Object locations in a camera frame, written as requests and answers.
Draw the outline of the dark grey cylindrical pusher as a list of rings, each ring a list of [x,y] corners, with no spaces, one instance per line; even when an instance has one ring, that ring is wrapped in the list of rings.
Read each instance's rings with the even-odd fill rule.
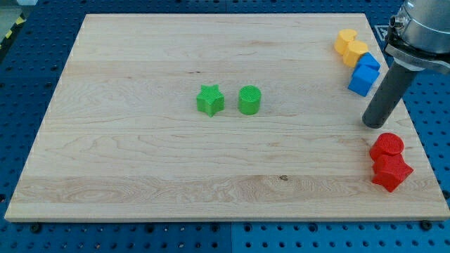
[[[382,127],[417,74],[417,70],[393,62],[368,104],[362,122],[372,129]]]

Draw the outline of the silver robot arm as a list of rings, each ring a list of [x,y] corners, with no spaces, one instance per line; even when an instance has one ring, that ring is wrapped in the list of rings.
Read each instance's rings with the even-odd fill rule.
[[[385,41],[393,62],[362,116],[373,129],[383,126],[419,72],[449,74],[449,1],[405,0]]]

